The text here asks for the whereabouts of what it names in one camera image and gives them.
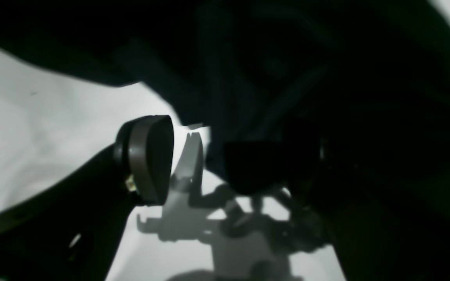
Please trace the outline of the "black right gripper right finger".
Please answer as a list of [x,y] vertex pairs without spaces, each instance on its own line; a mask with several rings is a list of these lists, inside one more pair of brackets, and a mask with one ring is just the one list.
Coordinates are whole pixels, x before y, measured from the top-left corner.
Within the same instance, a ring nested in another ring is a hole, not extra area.
[[289,119],[280,138],[237,140],[223,145],[223,163],[229,186],[239,194],[257,194],[276,185],[313,178],[323,162],[325,124],[315,119]]

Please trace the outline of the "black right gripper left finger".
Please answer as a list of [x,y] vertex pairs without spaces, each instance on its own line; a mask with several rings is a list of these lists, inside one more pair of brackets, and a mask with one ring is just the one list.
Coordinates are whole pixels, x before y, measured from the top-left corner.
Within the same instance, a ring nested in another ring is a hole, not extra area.
[[64,180],[0,212],[0,279],[104,281],[133,209],[166,202],[173,148],[170,116],[134,119]]

